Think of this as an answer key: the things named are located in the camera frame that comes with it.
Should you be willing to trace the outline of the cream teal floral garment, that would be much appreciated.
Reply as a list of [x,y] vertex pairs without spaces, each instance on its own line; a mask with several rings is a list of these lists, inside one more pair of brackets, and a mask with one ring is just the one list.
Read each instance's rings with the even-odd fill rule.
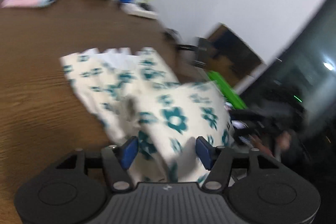
[[197,182],[208,171],[195,152],[203,137],[212,146],[231,145],[226,101],[212,82],[182,84],[153,48],[96,48],[60,59],[78,99],[102,121],[108,139],[121,145],[138,138],[128,173],[134,182]]

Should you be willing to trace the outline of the green plastic object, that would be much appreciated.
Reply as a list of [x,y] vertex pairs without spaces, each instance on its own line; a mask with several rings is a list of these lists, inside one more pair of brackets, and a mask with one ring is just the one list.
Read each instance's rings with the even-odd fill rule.
[[226,100],[233,106],[235,109],[246,109],[247,106],[244,101],[236,94],[236,92],[231,88],[228,82],[221,76],[220,73],[215,71],[207,72],[207,76],[211,81],[214,81],[220,92],[226,98]]

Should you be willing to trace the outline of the white power strip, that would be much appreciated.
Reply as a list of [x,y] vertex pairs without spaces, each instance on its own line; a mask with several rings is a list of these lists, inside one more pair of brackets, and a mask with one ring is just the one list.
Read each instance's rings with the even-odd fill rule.
[[157,13],[154,11],[147,11],[140,6],[133,3],[124,3],[121,7],[122,11],[128,15],[137,16],[147,19],[157,19]]

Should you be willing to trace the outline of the grey wireless charger stand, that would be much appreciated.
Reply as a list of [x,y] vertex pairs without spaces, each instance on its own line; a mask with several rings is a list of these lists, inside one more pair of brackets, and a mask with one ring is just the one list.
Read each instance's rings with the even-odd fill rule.
[[215,56],[217,51],[218,50],[214,46],[214,42],[211,42],[205,38],[199,38],[195,51],[195,66],[199,68],[205,68],[207,63]]

